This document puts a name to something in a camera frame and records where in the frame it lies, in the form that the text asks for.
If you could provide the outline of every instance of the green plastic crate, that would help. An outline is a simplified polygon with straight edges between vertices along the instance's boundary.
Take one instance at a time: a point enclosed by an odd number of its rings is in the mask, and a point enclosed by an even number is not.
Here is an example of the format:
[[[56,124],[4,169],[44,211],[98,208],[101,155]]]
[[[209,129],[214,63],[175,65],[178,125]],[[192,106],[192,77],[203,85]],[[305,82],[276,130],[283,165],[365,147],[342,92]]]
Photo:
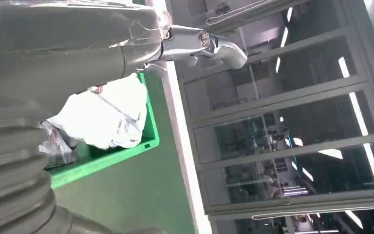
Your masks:
[[[145,84],[144,74],[138,75],[140,81]],[[141,143],[131,149],[108,149],[100,150],[96,147],[81,145],[78,150],[83,158],[77,163],[50,169],[52,177],[52,188],[58,188],[74,180],[90,175],[113,164],[119,163],[127,158],[143,153],[160,143],[157,125],[152,112],[150,98],[147,99],[147,119],[143,130]]]

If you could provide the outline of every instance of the ceiling light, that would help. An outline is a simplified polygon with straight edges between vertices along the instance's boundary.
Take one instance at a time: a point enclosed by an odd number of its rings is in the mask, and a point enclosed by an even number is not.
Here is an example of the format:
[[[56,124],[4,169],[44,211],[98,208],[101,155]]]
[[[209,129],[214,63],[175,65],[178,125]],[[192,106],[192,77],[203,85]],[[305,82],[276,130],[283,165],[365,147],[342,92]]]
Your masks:
[[[297,191],[297,190],[305,190],[306,188],[297,188],[297,189],[284,189],[284,192],[289,192],[289,191]]]
[[[284,32],[283,32],[283,38],[281,39],[280,47],[284,47],[284,45],[286,44],[288,34],[289,34],[289,30],[287,29],[287,27],[285,27]]]
[[[340,150],[337,150],[337,149],[319,150],[319,153],[324,154],[324,155],[328,155],[328,156],[331,156],[331,157],[343,159],[342,152]]]
[[[308,194],[308,193],[309,191],[304,190],[304,191],[283,193],[283,196],[295,196],[295,195],[302,195],[302,194]]]
[[[293,187],[285,187],[284,189],[294,189],[294,188],[300,188],[300,186],[293,186]]]
[[[339,67],[340,67],[340,70],[342,71],[342,75],[344,78],[351,76],[349,74],[348,66],[346,66],[345,57],[339,58]]]
[[[345,58],[341,57],[338,62],[339,62],[340,70],[342,71],[343,77],[344,78],[349,77],[350,74],[349,74],[348,66],[346,65]],[[352,106],[354,108],[355,116],[356,116],[357,122],[359,124],[360,131],[361,131],[363,136],[367,136],[369,134],[368,129],[366,127],[365,120],[363,119],[362,111],[360,110],[360,106],[359,106],[359,103],[357,101],[356,94],[355,93],[349,93],[349,98],[351,99],[351,103],[352,103]],[[374,176],[374,154],[372,152],[371,145],[369,143],[365,143],[365,144],[363,144],[363,148],[365,149],[366,157],[368,158],[369,165],[371,166],[371,171],[372,171],[372,174]],[[345,212],[348,215],[349,214],[354,215],[351,211],[350,212],[345,211]]]
[[[360,219],[352,212],[352,211],[345,211],[345,213],[351,218],[361,229],[363,229],[362,222]]]
[[[293,138],[293,141],[295,142],[295,145],[303,146],[303,141],[300,138]]]
[[[283,193],[283,195],[298,195],[298,194],[306,194],[308,193],[307,190],[303,190],[303,191],[295,191],[295,192],[285,192]]]
[[[294,161],[292,161],[292,167],[297,171],[298,170],[298,166],[295,164]]]
[[[276,73],[279,72],[279,67],[280,67],[280,57],[278,57],[278,60],[276,62]]]
[[[290,22],[290,19],[292,18],[292,12],[293,7],[290,7],[289,10],[287,10],[287,21]]]
[[[319,231],[295,232],[295,234],[314,234],[314,233],[319,233]]]
[[[359,103],[357,102],[356,94],[355,93],[349,93],[349,97],[351,98],[351,103],[354,108],[356,119],[359,123],[360,131],[362,132],[362,136],[367,136],[368,129],[366,128],[365,120],[363,119],[362,112],[359,107]]]
[[[313,182],[313,176],[303,167],[303,173]]]
[[[371,145],[369,143],[365,143],[363,144],[363,148],[365,148],[366,156],[371,166],[372,174],[374,175],[374,154],[372,152]]]
[[[338,230],[328,230],[328,231],[320,231],[320,233],[338,233]],[[307,232],[295,232],[295,234],[315,234],[319,233],[319,231],[307,231]]]

